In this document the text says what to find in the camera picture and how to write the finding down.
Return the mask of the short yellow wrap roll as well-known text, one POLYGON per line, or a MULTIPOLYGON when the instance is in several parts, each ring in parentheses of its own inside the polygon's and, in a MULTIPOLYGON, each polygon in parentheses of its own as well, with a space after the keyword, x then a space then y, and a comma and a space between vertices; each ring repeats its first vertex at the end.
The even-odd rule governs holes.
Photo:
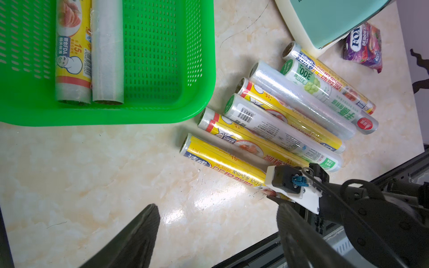
POLYGON ((86 106, 92 101, 92 44, 88 0, 57 1, 55 90, 60 103, 86 106))

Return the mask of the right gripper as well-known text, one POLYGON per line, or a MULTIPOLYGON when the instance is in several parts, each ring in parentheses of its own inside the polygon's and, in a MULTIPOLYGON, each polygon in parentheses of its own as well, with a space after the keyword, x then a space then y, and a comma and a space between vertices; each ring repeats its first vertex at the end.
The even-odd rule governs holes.
POLYGON ((379 268, 429 265, 429 185, 371 182, 326 183, 334 196, 320 199, 322 218, 342 225, 353 247, 379 268))

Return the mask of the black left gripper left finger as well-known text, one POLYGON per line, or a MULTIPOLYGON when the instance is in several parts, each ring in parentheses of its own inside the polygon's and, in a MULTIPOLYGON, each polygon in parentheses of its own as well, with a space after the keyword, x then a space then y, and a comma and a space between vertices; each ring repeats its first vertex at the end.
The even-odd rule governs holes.
POLYGON ((159 226, 159 209, 150 204, 82 267, 148 268, 159 226))

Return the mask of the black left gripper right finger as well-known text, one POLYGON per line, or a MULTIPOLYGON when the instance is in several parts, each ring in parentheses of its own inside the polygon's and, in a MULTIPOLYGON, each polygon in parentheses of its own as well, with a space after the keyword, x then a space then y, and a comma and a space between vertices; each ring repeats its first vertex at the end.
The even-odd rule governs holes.
POLYGON ((353 267, 290 205, 285 203, 279 205, 277 226, 284 256, 290 268, 353 267))

